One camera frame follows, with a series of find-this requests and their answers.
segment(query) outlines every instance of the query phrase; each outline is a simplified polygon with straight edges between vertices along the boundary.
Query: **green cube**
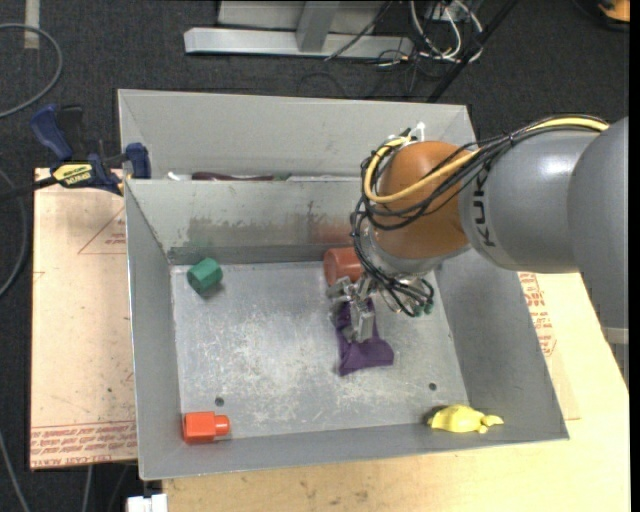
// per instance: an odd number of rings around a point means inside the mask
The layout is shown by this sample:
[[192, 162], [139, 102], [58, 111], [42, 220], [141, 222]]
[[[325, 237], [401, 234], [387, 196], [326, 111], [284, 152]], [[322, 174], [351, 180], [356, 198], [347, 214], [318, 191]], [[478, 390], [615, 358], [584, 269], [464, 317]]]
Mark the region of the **green cube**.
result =
[[222, 280], [222, 269], [213, 258], [205, 258], [187, 272], [187, 281], [199, 294]]

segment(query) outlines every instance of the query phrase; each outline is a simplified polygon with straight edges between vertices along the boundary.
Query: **purple cloth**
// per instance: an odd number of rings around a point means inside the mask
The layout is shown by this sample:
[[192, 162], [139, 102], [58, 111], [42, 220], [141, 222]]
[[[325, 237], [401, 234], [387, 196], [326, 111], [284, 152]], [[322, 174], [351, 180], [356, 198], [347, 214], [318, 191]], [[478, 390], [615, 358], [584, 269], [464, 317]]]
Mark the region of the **purple cloth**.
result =
[[[373, 302], [367, 301], [369, 311], [373, 311]], [[345, 302], [340, 309], [336, 322], [336, 335], [338, 336], [338, 348], [340, 350], [340, 364], [338, 373], [341, 377], [363, 368], [393, 365], [393, 349], [378, 335], [376, 321], [373, 321], [373, 336], [368, 340], [358, 343], [349, 342], [342, 334], [342, 329], [351, 324], [349, 302]]]

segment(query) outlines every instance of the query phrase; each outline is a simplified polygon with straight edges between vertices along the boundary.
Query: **yellow rubber duck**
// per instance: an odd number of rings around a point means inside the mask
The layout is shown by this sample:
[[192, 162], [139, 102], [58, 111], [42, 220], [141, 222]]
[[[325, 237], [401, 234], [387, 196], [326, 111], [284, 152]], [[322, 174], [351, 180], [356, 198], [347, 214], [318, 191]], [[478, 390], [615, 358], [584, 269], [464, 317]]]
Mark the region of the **yellow rubber duck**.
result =
[[449, 432], [479, 432], [484, 434], [493, 425], [503, 425], [499, 416], [484, 414], [468, 405], [455, 404], [436, 412], [427, 420], [431, 428]]

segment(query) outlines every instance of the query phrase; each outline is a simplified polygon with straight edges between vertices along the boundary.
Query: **blue clamp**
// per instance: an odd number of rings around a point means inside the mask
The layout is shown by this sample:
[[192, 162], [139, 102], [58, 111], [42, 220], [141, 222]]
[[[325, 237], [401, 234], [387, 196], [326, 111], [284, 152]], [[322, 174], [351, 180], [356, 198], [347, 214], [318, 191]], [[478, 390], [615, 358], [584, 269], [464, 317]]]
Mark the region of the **blue clamp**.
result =
[[60, 185], [66, 188], [92, 187], [122, 195], [122, 180], [105, 165], [107, 161], [128, 161], [131, 167], [128, 174], [133, 178], [151, 178], [149, 154], [140, 143], [129, 144], [124, 154], [104, 161], [96, 153], [89, 153], [86, 160], [74, 159], [73, 148], [60, 129], [56, 114], [55, 104], [46, 105], [33, 115], [29, 126], [38, 141], [55, 153], [57, 162], [49, 171]]

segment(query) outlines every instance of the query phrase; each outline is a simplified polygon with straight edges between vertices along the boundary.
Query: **orange block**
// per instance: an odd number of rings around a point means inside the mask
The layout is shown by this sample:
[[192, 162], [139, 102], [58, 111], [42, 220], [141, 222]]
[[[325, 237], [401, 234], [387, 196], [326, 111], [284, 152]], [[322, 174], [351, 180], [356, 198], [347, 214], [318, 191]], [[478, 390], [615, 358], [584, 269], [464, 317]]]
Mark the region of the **orange block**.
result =
[[182, 421], [182, 437], [186, 443], [211, 443], [217, 436], [229, 433], [229, 418], [211, 411], [188, 412]]

